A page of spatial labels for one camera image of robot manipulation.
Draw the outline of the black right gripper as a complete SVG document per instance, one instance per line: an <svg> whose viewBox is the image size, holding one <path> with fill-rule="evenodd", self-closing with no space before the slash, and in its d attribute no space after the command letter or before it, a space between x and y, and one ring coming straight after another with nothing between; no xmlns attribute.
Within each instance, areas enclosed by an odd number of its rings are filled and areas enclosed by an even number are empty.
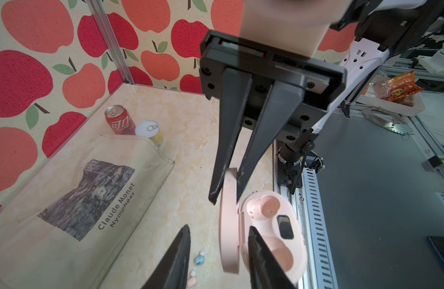
<svg viewBox="0 0 444 289"><path fill-rule="evenodd" d="M311 130L346 88L347 71L214 30L203 38L200 53L202 92L208 99L220 100L210 203L217 203L242 125L253 129L257 123L236 177L239 201L258 161L276 137L294 143Z"/></svg>

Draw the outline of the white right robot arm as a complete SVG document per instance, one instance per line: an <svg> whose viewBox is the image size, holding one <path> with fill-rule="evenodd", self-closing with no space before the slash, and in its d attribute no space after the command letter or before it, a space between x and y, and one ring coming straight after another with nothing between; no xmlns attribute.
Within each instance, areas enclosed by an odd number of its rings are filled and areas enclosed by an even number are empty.
<svg viewBox="0 0 444 289"><path fill-rule="evenodd" d="M252 135L237 196L275 141L289 189L299 188L333 111L440 16L444 1L245 1L239 36L211 30L200 45L202 92L220 101L209 201L217 202L242 128Z"/></svg>

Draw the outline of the pink earbud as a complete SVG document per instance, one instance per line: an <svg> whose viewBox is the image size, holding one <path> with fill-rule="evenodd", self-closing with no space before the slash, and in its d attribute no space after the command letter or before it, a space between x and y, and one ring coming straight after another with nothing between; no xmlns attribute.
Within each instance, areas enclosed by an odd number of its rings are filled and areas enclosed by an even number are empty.
<svg viewBox="0 0 444 289"><path fill-rule="evenodd" d="M196 272L192 270L189 274L189 278L187 280L187 288L193 288L197 284Z"/></svg>

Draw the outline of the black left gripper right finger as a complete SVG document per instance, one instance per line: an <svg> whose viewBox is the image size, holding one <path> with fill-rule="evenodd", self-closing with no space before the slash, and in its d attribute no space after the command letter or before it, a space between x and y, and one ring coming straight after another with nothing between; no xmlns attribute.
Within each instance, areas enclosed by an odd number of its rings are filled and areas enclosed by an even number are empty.
<svg viewBox="0 0 444 289"><path fill-rule="evenodd" d="M295 289L254 226L249 229L248 249L252 289Z"/></svg>

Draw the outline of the pink earbud charging case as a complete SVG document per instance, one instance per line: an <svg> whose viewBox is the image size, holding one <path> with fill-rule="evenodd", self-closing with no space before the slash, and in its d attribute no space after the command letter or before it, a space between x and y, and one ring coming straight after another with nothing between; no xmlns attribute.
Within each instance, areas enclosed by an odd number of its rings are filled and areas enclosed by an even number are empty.
<svg viewBox="0 0 444 289"><path fill-rule="evenodd" d="M240 264L249 265L249 231L258 231L267 250L289 281L297 284L304 275L308 253L293 206L273 191L257 191L237 201L236 169L228 169L220 200L219 245L223 271L237 274Z"/></svg>

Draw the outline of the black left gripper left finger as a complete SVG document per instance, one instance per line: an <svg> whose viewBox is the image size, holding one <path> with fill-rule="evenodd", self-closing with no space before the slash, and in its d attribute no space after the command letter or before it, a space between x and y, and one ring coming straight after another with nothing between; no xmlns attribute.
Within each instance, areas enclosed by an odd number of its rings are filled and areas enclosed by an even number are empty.
<svg viewBox="0 0 444 289"><path fill-rule="evenodd" d="M191 233L184 225L142 289L185 289L191 249Z"/></svg>

